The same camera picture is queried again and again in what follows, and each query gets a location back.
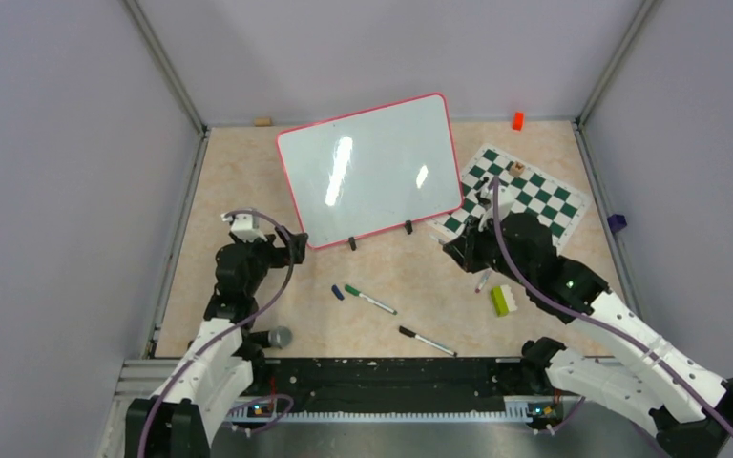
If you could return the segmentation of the blue marker cap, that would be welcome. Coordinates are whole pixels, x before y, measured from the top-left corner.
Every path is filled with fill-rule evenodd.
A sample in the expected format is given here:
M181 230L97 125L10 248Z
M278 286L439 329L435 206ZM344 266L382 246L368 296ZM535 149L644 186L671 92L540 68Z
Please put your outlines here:
M339 301L342 301L345 298L337 285L332 285L331 291Z

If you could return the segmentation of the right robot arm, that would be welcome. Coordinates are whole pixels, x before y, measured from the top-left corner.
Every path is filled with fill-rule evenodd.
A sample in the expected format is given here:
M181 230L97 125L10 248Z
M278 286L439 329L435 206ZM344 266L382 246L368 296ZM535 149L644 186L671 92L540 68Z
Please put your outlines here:
M733 377L695 363L634 314L585 264L557 253L533 215L481 222L443 246L468 273L491 269L524 287L540 310L593 339L612 368L551 338L525 343L521 379L530 391L578 394L651 435L670 457L716 457L733 441Z

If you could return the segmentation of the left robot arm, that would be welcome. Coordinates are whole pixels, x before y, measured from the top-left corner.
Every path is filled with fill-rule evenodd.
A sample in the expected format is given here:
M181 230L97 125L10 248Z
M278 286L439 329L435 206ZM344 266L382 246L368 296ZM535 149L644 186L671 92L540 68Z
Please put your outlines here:
M280 226L276 234L238 236L216 254L216 283L196 338L173 373L125 415L127 457L207 457L234 402L266 386L260 346L248 330L262 308L255 294L272 269L304 261L308 236Z

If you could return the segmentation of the pink purple marker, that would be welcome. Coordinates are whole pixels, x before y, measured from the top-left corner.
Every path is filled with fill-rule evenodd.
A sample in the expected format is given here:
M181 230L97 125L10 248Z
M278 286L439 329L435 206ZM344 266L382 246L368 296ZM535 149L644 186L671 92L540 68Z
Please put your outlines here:
M481 274L481 276L479 277L479 280L477 281L477 283L476 283L476 285L475 285L475 287L473 289L473 291L474 291L475 294L479 294L483 290L483 288L486 285L486 283L487 283L489 277L491 276L491 274L492 274L492 270L490 270L490 269L485 270Z

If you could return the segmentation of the black chess pawn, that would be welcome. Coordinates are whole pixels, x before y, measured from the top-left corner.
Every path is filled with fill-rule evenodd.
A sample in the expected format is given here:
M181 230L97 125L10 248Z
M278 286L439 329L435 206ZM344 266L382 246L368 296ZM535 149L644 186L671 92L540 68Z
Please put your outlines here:
M488 205L490 202L490 180L487 177L483 177L481 181L475 187L475 196L477 201L482 205Z

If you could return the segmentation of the green capped marker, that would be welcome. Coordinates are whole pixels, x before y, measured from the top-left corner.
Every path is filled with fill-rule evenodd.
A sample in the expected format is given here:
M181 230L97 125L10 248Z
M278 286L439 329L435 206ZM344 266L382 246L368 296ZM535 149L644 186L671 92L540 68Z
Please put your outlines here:
M365 300L365 301L367 301L367 302L369 302L369 303L371 303L371 304L379 307L380 309L388 312L391 315L397 315L398 314L398 312L394 308L390 307L389 305L386 305L383 302L380 302L378 300L375 300L375 299L371 298L370 296L368 296L365 293L363 293L361 290L358 290L358 289L356 289L355 287L353 287L353 286L351 286L349 284L345 284L345 291L347 293L349 293L350 295L352 295L352 296L361 298L361 299L363 299L363 300Z

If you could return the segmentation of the green white toy brick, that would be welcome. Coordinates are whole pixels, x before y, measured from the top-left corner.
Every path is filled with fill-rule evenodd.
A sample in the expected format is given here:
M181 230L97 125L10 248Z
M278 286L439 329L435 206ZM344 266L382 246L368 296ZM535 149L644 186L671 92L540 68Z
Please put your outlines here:
M495 286L491 290L491 301L496 317L505 317L517 310L513 291L509 285Z

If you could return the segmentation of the green white chessboard mat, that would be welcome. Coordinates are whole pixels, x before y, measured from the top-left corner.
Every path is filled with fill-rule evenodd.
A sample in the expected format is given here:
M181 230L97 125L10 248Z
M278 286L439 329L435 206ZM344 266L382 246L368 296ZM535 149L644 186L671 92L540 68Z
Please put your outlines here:
M511 165L521 162L526 171L521 177L510 174ZM490 144L483 145L464 165L460 182L464 201L462 206L443 216L429 220L429 225L446 239L455 238L464 228L465 220L481 217L483 208L475 196L475 187L483 177L500 178L514 199L512 211L537 217L547 226L558 251L562 251L585 216L591 198L565 181L559 180L541 169Z

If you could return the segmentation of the black grey microphone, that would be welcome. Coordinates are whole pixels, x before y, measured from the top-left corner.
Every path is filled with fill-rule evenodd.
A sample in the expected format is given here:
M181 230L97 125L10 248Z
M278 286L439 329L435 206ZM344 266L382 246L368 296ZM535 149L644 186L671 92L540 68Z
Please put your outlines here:
M293 333L285 326L277 326L270 330L252 332L248 339L262 348L283 349L292 343Z

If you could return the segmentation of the wooden cube chess piece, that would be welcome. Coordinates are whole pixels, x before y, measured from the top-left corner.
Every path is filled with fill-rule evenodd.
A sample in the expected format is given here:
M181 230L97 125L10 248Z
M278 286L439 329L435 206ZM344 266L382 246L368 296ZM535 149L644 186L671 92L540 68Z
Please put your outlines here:
M510 168L510 174L513 177L521 177L526 171L526 166L521 162L514 162Z

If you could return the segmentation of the small cork piece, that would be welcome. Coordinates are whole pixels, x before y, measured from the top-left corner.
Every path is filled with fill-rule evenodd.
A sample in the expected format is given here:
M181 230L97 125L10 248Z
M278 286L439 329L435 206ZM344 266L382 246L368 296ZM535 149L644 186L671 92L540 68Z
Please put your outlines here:
M255 127L270 127L273 125L273 121L270 117L257 117L254 119Z

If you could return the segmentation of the orange toy block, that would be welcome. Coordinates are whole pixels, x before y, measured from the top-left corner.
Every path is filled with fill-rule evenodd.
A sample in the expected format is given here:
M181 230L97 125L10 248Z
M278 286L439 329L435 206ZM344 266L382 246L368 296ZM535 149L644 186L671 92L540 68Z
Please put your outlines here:
M524 112L515 112L513 115L512 129L520 132L524 127L525 119L526 116Z

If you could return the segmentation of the purple toy block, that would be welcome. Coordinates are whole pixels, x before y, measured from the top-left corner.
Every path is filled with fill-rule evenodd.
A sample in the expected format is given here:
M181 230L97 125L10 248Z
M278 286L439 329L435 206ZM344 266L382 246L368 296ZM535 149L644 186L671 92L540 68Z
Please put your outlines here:
M606 220L612 234L617 234L628 226L627 219L622 214L612 214Z

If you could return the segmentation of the white board with pink frame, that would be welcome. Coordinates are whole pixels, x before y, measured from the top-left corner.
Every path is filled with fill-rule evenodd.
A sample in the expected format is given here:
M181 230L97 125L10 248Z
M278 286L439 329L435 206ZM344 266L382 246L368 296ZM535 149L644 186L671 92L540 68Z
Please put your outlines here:
M290 128L276 146L312 249L441 216L464 201L440 93Z

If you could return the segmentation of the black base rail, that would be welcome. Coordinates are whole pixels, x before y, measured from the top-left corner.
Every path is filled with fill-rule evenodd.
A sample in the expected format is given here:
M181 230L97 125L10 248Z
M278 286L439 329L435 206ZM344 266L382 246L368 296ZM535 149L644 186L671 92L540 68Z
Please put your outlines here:
M273 394L291 397L296 414L501 412L568 396L520 359L495 357L267 358L242 397Z

